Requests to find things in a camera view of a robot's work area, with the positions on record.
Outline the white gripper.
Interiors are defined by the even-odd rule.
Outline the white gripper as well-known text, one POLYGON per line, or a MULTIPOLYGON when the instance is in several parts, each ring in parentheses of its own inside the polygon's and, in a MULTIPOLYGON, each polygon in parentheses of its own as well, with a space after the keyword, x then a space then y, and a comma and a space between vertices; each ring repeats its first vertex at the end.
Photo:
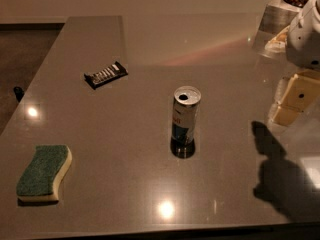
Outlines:
MULTIPOLYGON (((286 41, 287 60, 298 67, 320 69, 320 0, 309 0, 292 20, 286 41)), ((320 96, 320 72, 300 71, 279 81, 271 121, 291 125, 320 96)))

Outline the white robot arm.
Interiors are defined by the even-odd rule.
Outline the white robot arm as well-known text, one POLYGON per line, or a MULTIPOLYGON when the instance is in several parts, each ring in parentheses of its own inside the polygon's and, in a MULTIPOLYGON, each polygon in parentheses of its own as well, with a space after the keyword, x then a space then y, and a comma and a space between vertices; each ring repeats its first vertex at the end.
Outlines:
POLYGON ((285 53, 298 67, 279 81, 269 114, 274 123, 289 126, 320 95, 320 0, 309 0, 265 49, 285 53))

